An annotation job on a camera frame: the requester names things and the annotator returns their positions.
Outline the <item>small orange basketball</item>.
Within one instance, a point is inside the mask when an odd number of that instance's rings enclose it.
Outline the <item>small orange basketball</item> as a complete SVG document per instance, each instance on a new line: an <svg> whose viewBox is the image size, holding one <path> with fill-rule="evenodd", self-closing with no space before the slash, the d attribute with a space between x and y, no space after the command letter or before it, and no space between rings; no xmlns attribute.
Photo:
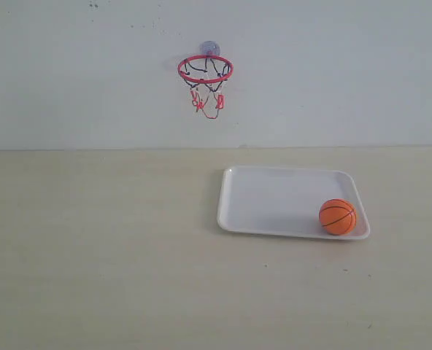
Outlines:
<svg viewBox="0 0 432 350"><path fill-rule="evenodd" d="M332 236L343 236L352 232L358 221L355 207L340 198L326 201L320 207L318 218L322 228Z"/></svg>

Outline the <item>red mini basketball hoop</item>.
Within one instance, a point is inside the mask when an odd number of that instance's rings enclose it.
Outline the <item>red mini basketball hoop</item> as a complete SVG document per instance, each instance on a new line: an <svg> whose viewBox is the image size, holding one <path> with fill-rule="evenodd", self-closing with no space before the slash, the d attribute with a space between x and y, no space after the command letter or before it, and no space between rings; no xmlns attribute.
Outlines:
<svg viewBox="0 0 432 350"><path fill-rule="evenodd" d="M190 89L196 113L216 120L225 107L223 88L234 73L234 65L218 55L193 55L183 59L177 73Z"/></svg>

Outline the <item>white plastic tray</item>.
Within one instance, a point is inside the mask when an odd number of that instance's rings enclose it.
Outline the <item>white plastic tray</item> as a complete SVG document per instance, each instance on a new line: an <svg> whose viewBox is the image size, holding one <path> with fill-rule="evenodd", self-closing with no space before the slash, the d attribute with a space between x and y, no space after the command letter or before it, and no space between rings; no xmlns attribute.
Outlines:
<svg viewBox="0 0 432 350"><path fill-rule="evenodd" d="M342 171L231 166L223 172L218 225L229 232L334 240L320 224L328 200L349 201L358 217L355 228L339 239L368 238L369 221L353 178Z"/></svg>

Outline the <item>clear suction cup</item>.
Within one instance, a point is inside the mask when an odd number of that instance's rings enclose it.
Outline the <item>clear suction cup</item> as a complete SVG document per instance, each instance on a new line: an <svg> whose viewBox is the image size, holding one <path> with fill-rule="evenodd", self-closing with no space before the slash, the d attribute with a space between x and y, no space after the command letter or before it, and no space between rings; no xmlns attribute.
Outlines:
<svg viewBox="0 0 432 350"><path fill-rule="evenodd" d="M200 44L199 52L201 55L219 56L220 45L214 41L205 41Z"/></svg>

